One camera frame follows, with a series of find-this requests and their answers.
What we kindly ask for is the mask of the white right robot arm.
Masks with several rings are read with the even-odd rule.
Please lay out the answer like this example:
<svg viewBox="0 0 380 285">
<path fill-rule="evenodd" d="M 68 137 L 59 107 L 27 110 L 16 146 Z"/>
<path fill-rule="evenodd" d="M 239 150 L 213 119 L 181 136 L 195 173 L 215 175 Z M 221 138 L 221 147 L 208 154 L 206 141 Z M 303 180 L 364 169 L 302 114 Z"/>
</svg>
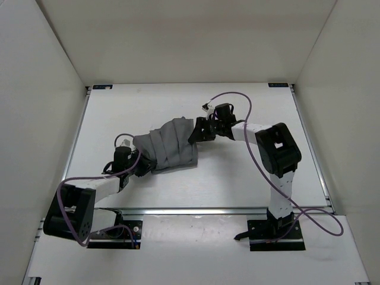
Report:
<svg viewBox="0 0 380 285">
<path fill-rule="evenodd" d="M 234 141 L 244 141 L 247 146 L 258 146 L 263 168 L 258 170 L 270 175 L 271 197 L 267 209 L 267 233 L 279 238 L 293 223 L 292 182 L 301 152 L 285 123 L 258 125 L 243 120 L 221 120 L 198 117 L 189 137 L 190 144 L 213 141 L 216 136 Z"/>
</svg>

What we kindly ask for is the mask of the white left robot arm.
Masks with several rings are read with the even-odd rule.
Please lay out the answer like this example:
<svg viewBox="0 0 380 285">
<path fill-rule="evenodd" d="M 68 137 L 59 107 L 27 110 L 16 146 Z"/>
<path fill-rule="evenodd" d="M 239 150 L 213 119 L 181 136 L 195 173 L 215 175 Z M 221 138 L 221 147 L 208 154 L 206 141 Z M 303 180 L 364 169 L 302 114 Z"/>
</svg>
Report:
<svg viewBox="0 0 380 285">
<path fill-rule="evenodd" d="M 59 184 L 43 223 L 44 234 L 75 240 L 81 246 L 86 246 L 94 230 L 120 235 L 124 221 L 115 215 L 108 216 L 103 227 L 93 227 L 96 202 L 124 190 L 131 176 L 197 165 L 197 143 L 214 139 L 208 123 L 202 117 L 181 117 L 148 134 L 124 134 L 124 142 L 114 145 L 113 159 L 101 176 L 67 178 Z"/>
</svg>

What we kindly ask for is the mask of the grey pleated skirt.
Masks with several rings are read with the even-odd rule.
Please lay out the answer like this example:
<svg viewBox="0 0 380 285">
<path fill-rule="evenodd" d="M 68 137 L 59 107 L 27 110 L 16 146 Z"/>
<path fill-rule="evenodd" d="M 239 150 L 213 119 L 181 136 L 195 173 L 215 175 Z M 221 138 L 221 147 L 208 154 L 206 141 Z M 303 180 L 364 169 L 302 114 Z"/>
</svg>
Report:
<svg viewBox="0 0 380 285">
<path fill-rule="evenodd" d="M 197 145 L 188 142 L 193 130 L 193 119 L 174 118 L 148 134 L 135 136 L 133 145 L 155 164 L 153 173 L 196 166 Z"/>
</svg>

